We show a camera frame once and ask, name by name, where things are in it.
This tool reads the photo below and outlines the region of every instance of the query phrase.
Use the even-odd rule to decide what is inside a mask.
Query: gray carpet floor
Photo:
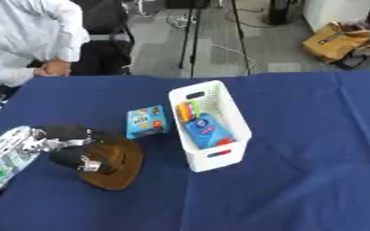
[[[237,7],[247,10],[267,8],[267,0],[237,0]],[[225,0],[224,8],[215,6],[204,10],[200,22],[199,49],[197,54],[196,77],[243,76],[243,57],[212,45],[220,45],[231,50],[241,51],[236,24],[225,19],[231,8]],[[190,67],[178,68],[184,30],[166,23],[167,16],[175,18],[184,15],[186,10],[166,10],[154,17],[134,16],[131,28],[137,43],[134,48],[133,73],[135,75],[158,76],[165,78],[188,78]],[[262,23],[266,10],[262,13],[240,11],[241,21],[267,27]],[[308,24],[301,16],[299,6],[291,10],[291,22],[286,25],[253,28],[243,25],[245,45],[255,73],[262,72],[304,72],[339,70],[324,64],[307,53],[301,43],[312,35]],[[370,61],[360,69],[370,69]]]

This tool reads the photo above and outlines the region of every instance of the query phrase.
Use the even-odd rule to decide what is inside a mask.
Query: colorful package
[[[233,135],[208,113],[200,114],[199,119],[184,124],[193,142],[200,149],[212,148],[234,142]]]
[[[126,137],[134,139],[150,134],[168,133],[162,106],[152,106],[127,113]]]

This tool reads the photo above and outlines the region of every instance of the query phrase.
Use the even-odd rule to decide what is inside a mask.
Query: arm
[[[8,87],[21,86],[33,77],[34,69],[9,69],[4,67],[0,58],[0,85]]]
[[[14,0],[32,14],[48,16],[60,24],[55,60],[79,60],[81,45],[89,41],[81,8],[70,0]]]

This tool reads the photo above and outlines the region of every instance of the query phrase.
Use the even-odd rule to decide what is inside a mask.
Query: brown bag
[[[370,41],[370,30],[329,23],[303,43],[306,50],[327,63],[343,60],[350,52]]]

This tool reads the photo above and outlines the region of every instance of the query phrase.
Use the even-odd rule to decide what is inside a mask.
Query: tripod
[[[195,4],[196,4],[195,2],[197,0],[191,0],[191,1],[192,1],[192,3],[190,5],[190,9],[189,9],[189,12],[188,12],[187,26],[185,28],[185,38],[183,40],[182,54],[180,56],[180,64],[179,64],[180,69],[183,69],[183,62],[185,60],[185,53],[186,53],[187,46],[188,46],[188,38],[190,36],[190,23],[192,21],[192,14],[193,14]],[[231,1],[231,5],[232,5],[232,8],[233,8],[234,16],[236,18],[236,27],[237,27],[237,32],[238,32],[238,38],[240,40],[241,49],[242,49],[242,52],[243,52],[243,55],[244,55],[245,67],[246,67],[248,75],[251,75],[251,70],[250,70],[250,66],[249,66],[249,63],[248,63],[248,58],[246,56],[246,51],[245,51],[245,41],[244,41],[245,36],[244,36],[243,29],[241,28],[240,18],[238,16],[238,11],[237,11],[237,8],[236,8],[236,0],[230,0],[230,1]],[[202,7],[198,7],[197,12],[196,12],[195,34],[194,34],[194,37],[193,37],[192,53],[190,55],[190,77],[191,78],[193,78],[194,74],[195,74],[195,64],[196,64],[196,58],[197,58],[197,52],[198,52],[199,27],[200,27],[200,18],[202,16],[202,10],[203,10]]]

